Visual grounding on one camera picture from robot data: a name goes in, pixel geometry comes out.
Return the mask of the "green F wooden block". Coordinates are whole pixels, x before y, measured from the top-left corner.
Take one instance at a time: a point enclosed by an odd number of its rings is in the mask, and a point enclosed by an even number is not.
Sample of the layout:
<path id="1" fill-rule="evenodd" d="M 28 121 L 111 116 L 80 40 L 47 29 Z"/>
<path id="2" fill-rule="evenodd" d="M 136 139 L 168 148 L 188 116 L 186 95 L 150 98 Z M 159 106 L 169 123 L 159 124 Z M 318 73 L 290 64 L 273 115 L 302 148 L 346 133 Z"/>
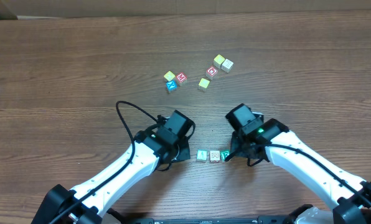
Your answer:
<path id="1" fill-rule="evenodd" d="M 220 158 L 223 162 L 225 162 L 227 156 L 229 156 L 230 151 L 225 150 L 225 151 L 220 151 Z"/>

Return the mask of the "green V wooden block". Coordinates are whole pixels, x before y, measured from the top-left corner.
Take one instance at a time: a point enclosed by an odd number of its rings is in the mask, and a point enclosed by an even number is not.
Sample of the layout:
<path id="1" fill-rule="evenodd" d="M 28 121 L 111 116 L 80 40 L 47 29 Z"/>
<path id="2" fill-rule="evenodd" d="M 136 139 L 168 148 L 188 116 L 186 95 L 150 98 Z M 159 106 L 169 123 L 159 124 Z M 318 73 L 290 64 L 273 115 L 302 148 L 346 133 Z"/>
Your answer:
<path id="1" fill-rule="evenodd" d="M 208 151 L 198 150 L 196 154 L 196 160 L 199 162 L 205 162 L 208 158 Z"/>

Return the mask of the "white red patterned wooden block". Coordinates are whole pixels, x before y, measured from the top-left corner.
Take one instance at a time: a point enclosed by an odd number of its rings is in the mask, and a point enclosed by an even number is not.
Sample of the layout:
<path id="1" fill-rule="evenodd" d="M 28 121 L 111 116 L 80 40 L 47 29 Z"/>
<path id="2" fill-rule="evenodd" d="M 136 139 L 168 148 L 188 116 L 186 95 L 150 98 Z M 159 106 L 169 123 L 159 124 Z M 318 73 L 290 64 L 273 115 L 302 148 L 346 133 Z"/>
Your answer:
<path id="1" fill-rule="evenodd" d="M 210 151 L 210 162 L 220 162 L 220 151 Z"/>

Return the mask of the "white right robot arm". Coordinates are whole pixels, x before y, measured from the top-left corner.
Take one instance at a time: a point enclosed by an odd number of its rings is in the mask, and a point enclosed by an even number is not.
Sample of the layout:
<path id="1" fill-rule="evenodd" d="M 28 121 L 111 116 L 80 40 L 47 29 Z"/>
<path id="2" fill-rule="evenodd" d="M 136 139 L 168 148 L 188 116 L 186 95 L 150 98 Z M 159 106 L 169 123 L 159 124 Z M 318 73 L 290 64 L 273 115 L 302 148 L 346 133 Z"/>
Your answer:
<path id="1" fill-rule="evenodd" d="M 225 117 L 234 129 L 226 161 L 244 157 L 249 167 L 270 162 L 297 178 L 329 208 L 323 211 L 305 204 L 290 213 L 284 223 L 371 223 L 371 181 L 337 167 L 285 124 L 276 119 L 265 121 L 263 114 L 244 104 Z"/>

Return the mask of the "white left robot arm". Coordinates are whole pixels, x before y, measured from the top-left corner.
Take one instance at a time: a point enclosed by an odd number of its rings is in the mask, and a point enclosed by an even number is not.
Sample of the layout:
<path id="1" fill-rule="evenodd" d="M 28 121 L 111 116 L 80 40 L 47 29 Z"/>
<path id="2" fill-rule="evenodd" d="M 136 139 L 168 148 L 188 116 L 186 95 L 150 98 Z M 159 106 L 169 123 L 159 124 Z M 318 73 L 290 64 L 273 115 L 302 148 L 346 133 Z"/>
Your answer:
<path id="1" fill-rule="evenodd" d="M 168 118 L 159 116 L 100 173 L 69 190 L 60 184 L 49 190 L 32 223 L 101 223 L 119 198 L 160 165 L 188 160 L 194 130 L 195 123 L 179 111 Z"/>

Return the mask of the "blue X wooden block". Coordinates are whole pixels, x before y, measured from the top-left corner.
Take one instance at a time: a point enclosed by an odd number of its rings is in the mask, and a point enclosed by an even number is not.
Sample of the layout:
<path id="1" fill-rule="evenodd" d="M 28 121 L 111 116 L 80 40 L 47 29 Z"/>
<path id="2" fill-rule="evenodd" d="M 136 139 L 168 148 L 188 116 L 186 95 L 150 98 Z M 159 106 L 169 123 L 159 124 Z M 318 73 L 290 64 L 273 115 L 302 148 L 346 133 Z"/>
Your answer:
<path id="1" fill-rule="evenodd" d="M 172 93 L 177 90 L 177 83 L 174 80 L 171 80 L 166 83 L 166 90 L 168 93 Z"/>

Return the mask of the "yellow wooden block middle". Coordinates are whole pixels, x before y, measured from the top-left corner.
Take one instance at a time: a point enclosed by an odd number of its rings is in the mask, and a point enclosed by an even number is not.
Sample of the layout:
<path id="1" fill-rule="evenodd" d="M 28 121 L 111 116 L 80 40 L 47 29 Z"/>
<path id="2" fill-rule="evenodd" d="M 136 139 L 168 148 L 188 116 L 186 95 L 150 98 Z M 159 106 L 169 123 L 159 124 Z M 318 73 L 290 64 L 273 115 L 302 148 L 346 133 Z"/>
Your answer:
<path id="1" fill-rule="evenodd" d="M 201 78 L 198 84 L 198 89 L 202 91 L 206 91 L 209 85 L 210 85 L 210 80 Z"/>

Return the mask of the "yellow wooden block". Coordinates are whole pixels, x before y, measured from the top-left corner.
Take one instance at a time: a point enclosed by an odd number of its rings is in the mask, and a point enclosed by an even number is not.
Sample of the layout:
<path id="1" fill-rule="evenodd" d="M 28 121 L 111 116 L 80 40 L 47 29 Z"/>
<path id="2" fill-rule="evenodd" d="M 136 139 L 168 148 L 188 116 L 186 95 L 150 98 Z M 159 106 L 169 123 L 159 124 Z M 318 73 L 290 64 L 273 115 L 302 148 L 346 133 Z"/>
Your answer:
<path id="1" fill-rule="evenodd" d="M 173 79 L 176 78 L 176 75 L 173 72 L 168 71 L 164 74 L 163 77 L 164 77 L 166 82 L 171 82 Z"/>
<path id="2" fill-rule="evenodd" d="M 214 66 L 217 67 L 217 68 L 221 68 L 221 66 L 224 63 L 224 61 L 225 61 L 225 57 L 223 57 L 222 55 L 218 54 L 214 58 Z"/>
<path id="3" fill-rule="evenodd" d="M 209 85 L 210 85 L 210 80 L 201 78 L 198 84 L 198 89 L 202 91 L 206 91 Z"/>

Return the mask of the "red M wooden block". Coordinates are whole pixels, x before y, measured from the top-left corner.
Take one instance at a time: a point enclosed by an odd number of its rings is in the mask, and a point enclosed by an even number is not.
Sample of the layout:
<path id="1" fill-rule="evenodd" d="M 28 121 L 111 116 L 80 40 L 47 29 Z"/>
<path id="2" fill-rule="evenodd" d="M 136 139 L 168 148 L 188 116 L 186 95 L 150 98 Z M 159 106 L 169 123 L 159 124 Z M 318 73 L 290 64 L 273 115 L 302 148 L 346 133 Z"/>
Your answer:
<path id="1" fill-rule="evenodd" d="M 179 86 L 182 86 L 183 84 L 187 83 L 188 79 L 185 73 L 181 72 L 176 75 L 176 82 Z"/>

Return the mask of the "yellow wooden block left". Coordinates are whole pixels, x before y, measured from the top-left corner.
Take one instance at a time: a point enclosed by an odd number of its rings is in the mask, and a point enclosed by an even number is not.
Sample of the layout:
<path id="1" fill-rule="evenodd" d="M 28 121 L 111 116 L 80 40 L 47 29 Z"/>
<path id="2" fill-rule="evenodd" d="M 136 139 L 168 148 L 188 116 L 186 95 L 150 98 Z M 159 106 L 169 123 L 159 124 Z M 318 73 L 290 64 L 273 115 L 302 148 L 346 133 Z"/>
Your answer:
<path id="1" fill-rule="evenodd" d="M 171 82 L 173 79 L 176 78 L 176 75 L 173 72 L 168 71 L 164 74 L 163 77 L 164 77 L 166 82 Z"/>

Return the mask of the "red C wooden block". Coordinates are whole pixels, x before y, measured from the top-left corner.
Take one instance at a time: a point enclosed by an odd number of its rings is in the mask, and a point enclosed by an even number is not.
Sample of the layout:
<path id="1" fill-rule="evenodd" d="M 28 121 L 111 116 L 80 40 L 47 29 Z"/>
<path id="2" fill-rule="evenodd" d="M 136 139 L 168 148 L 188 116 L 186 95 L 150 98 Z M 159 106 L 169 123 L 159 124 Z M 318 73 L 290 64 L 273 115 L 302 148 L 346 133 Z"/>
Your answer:
<path id="1" fill-rule="evenodd" d="M 218 74 L 218 70 L 215 66 L 210 66 L 206 71 L 206 77 L 210 80 L 213 80 Z"/>

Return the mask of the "plain wooden block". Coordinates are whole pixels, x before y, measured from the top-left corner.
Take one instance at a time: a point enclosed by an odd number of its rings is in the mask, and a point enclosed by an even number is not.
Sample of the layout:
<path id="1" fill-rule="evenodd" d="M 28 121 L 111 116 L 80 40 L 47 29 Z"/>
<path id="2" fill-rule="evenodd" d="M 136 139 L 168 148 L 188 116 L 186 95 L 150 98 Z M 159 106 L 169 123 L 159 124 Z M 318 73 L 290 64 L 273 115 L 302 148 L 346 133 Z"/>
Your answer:
<path id="1" fill-rule="evenodd" d="M 229 60 L 229 59 L 225 59 L 224 62 L 221 64 L 221 69 L 226 72 L 226 73 L 229 73 L 231 71 L 231 69 L 233 68 L 233 65 L 234 63 Z"/>

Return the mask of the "yellow wooden block top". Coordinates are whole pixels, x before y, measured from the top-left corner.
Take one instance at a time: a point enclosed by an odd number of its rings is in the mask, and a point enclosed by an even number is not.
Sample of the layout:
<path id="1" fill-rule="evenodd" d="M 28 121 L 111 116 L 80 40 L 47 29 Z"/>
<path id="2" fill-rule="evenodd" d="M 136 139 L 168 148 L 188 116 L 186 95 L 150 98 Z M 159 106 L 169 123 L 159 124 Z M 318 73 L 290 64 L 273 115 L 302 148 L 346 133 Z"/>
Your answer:
<path id="1" fill-rule="evenodd" d="M 224 63 L 224 61 L 225 61 L 225 57 L 223 57 L 222 55 L 218 54 L 214 58 L 214 66 L 217 67 L 217 68 L 221 68 L 221 66 Z"/>

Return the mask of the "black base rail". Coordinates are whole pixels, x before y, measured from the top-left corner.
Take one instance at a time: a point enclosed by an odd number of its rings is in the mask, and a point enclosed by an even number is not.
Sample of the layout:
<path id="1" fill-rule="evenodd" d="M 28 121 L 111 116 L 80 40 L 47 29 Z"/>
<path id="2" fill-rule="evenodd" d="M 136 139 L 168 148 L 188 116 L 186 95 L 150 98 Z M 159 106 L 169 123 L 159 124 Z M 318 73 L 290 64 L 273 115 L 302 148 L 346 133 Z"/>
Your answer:
<path id="1" fill-rule="evenodd" d="M 153 219 L 134 218 L 125 220 L 131 224 L 282 224 L 287 215 L 260 215 L 252 218 L 194 218 L 194 219 Z"/>

